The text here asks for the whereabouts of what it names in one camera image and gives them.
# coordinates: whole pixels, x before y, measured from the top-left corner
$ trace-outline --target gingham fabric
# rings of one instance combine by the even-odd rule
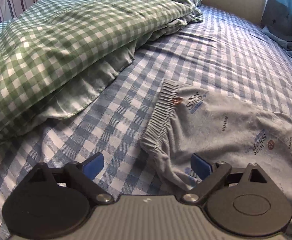
[[[40,111],[36,103],[91,64],[190,14],[200,1],[36,2],[0,33],[0,140]]]
[[[292,115],[292,59],[258,27],[214,8],[201,9],[203,23],[144,45],[84,111],[49,120],[0,146],[0,239],[9,235],[2,205],[38,162],[61,167],[102,152],[105,167],[94,181],[114,197],[167,193],[139,146],[164,78]]]

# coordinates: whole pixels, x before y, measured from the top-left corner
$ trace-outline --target folded duvet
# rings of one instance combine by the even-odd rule
[[[39,0],[1,24],[0,141],[82,110],[137,47],[202,21],[200,2]]]

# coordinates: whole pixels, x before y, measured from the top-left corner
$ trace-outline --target green checkered blanket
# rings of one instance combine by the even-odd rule
[[[123,48],[134,52],[148,39],[201,21],[196,8],[200,2],[39,0],[0,25],[0,141],[22,133],[34,117],[52,108],[50,104],[64,104],[70,110],[64,117],[80,111],[113,79],[103,81],[98,93],[83,103],[66,96],[72,90],[80,93],[75,77],[86,77],[89,70],[90,79],[102,79],[91,69],[103,70],[101,61],[107,57],[117,59]]]

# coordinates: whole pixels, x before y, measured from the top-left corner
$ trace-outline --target elastic waistband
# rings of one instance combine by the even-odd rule
[[[153,142],[158,142],[162,139],[174,109],[172,100],[176,98],[178,91],[179,85],[176,82],[164,79],[143,138],[152,139]]]

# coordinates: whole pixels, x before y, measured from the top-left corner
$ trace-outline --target bed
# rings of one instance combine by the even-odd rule
[[[144,44],[83,111],[62,121],[48,119],[0,145],[0,239],[9,237],[2,205],[38,162],[61,167],[102,152],[105,167],[94,181],[115,198],[171,193],[139,146],[163,79],[292,116],[292,59],[258,26],[216,8],[200,9],[203,22]]]

